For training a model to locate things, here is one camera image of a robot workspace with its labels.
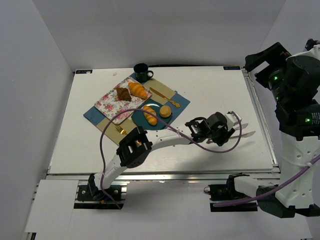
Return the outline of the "metal tongs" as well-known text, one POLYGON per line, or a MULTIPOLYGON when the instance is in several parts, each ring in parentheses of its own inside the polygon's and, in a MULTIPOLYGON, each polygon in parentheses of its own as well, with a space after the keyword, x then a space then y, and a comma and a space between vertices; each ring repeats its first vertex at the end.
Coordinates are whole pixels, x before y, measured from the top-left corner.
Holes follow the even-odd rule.
POLYGON ((230 140, 237 139, 239 136, 241 136, 242 138, 249 138, 249 137, 253 136, 256 133, 256 131, 255 130, 253 130, 253 131, 245 130, 245 128, 247 128, 248 126, 249 126, 249 123, 243 123, 241 125, 242 134, 240 134, 240 127, 238 125, 234 126, 235 132, 232 134, 232 136, 229 139, 230 140))

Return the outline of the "round orange bun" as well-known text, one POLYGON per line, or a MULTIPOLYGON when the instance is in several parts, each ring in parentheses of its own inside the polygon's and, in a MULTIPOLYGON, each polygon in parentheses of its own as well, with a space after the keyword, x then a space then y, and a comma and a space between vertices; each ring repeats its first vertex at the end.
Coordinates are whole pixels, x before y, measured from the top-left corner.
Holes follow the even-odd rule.
POLYGON ((159 110, 159 114, 162 118, 168 118, 171 116, 172 110, 168 105, 163 105, 159 110))

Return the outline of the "small striped croissant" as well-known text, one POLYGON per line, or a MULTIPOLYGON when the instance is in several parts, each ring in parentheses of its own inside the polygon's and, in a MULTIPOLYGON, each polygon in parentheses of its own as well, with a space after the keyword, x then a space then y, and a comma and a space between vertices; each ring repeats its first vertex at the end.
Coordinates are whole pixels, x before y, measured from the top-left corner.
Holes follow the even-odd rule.
POLYGON ((144 105, 142 107, 142 109, 144 110, 144 117, 147 120, 147 122, 151 125, 151 126, 156 126, 157 125, 157 118, 155 117, 157 114, 156 112, 149 106, 144 105))

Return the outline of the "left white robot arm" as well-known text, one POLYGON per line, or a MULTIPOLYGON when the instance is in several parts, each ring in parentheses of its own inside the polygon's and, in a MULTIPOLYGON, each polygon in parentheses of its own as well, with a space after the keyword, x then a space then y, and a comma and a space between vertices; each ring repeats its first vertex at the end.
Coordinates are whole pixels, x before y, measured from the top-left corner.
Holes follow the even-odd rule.
POLYGON ((88 190, 94 200, 111 197, 108 189, 112 182, 125 170, 142 165, 151 152, 176 145, 199 146, 204 141, 221 147, 235 133, 234 127, 240 127, 241 123, 242 118, 231 111, 216 112, 208 118, 196 117, 180 127, 145 130, 137 126, 120 141, 112 160, 103 162, 102 172, 90 175, 88 190))

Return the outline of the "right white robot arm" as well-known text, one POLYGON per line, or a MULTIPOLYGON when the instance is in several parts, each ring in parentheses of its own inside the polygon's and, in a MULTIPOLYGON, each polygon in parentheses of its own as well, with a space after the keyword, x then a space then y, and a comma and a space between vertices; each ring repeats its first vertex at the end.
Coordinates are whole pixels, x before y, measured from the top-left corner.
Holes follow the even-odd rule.
POLYGON ((280 43, 245 57, 245 69, 272 92, 282 144, 282 168, 277 186, 264 186, 247 174, 232 174, 226 181, 230 201, 219 207, 257 202, 261 210, 278 218, 296 214, 317 217, 313 166, 320 159, 320 105, 315 100, 320 85, 320 43, 308 39, 305 50, 290 54, 280 43))

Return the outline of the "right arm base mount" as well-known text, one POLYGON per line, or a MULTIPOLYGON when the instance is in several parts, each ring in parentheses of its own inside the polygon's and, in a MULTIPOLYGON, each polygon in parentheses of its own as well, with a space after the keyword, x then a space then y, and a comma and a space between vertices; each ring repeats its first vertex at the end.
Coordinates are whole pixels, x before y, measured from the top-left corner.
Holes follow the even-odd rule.
POLYGON ((209 199, 213 202, 231 201, 247 198, 243 193, 229 191, 226 184, 211 184, 203 189, 203 192, 209 195, 209 199))

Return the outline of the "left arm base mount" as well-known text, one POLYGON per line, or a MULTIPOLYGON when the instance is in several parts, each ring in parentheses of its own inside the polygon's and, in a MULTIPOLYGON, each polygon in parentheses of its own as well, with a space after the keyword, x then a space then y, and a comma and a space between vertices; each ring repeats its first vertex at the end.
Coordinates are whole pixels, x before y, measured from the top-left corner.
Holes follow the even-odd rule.
MULTIPOLYGON (((105 189, 105 192, 107 192, 115 201, 122 201, 124 199, 122 186, 121 185, 111 185, 110 188, 105 189)), ((78 192, 76 196, 76 200, 80 202, 111 202, 109 196, 107 196, 103 191, 98 190, 96 193, 92 195, 90 188, 88 185, 80 185, 78 187, 78 192)))

